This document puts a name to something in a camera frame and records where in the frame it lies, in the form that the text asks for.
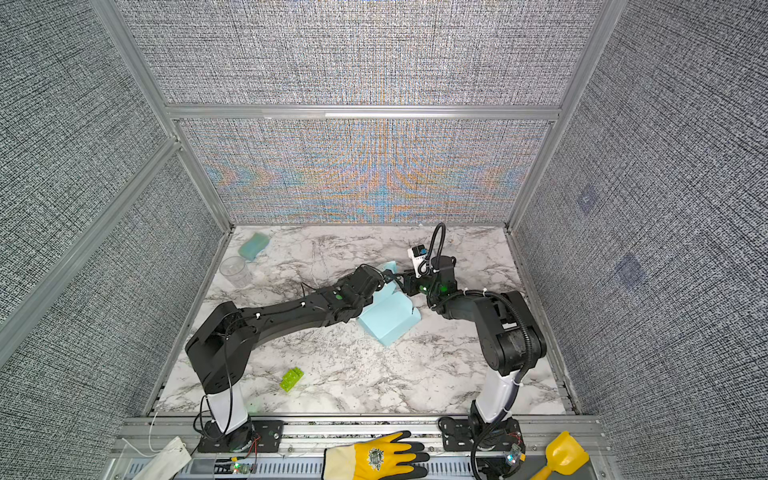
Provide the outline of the light blue paper box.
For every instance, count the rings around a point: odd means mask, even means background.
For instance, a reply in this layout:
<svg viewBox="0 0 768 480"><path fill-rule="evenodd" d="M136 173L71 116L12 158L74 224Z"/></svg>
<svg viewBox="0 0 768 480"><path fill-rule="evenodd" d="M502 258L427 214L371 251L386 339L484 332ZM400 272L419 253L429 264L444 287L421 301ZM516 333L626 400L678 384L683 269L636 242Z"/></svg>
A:
<svg viewBox="0 0 768 480"><path fill-rule="evenodd" d="M379 267L368 264L363 267L381 280L383 286L373 294L372 303L362 310L356 321L366 333L387 347L415 326L421 320L421 313L404 293L394 261Z"/></svg>

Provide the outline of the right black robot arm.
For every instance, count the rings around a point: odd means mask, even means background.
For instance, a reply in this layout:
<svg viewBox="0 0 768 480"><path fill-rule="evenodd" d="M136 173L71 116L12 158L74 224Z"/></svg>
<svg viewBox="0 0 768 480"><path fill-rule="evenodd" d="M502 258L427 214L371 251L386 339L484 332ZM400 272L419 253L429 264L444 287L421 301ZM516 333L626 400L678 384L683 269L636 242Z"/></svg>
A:
<svg viewBox="0 0 768 480"><path fill-rule="evenodd" d="M499 442L521 439L509 416L523 379L546 356L547 344L521 292L461 289L454 267L453 257L440 256L427 267L394 273L390 278L406 295L422 294L428 307L443 318L475 326L488 372L480 394L471 403L468 425L446 436L491 450Z"/></svg>

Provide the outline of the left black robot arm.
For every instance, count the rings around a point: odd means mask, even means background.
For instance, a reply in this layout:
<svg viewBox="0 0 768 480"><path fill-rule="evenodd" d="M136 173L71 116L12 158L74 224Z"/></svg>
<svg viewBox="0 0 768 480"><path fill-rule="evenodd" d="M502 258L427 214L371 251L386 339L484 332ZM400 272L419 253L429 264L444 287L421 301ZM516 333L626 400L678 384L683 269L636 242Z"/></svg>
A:
<svg viewBox="0 0 768 480"><path fill-rule="evenodd" d="M335 283L319 287L296 300L263 307L219 304L185 345L185 353L203 387L201 406L211 415L211 430L221 437L248 420L235 401L238 382L254 348L298 331L346 323L373 303L389 278L370 265L361 265Z"/></svg>

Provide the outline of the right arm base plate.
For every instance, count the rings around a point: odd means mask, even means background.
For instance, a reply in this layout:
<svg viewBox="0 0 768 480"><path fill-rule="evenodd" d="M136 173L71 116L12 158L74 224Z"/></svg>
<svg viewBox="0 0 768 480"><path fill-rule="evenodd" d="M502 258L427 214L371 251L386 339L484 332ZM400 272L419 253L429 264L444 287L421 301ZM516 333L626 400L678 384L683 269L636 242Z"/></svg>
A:
<svg viewBox="0 0 768 480"><path fill-rule="evenodd" d="M470 452L486 427L476 417L438 419L443 448L448 452ZM514 418L502 421L480 441L478 451L503 452L509 464L520 464L526 459L526 446L519 422Z"/></svg>

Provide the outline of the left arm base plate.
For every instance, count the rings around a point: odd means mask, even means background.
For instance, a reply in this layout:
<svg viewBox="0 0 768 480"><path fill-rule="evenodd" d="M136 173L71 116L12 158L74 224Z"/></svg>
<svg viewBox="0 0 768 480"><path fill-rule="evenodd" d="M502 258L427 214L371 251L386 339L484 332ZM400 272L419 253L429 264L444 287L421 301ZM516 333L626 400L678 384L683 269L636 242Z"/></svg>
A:
<svg viewBox="0 0 768 480"><path fill-rule="evenodd" d="M281 420L248 420L231 433L222 434L215 421L204 425L204 435L198 444L202 453L277 453L283 436Z"/></svg>

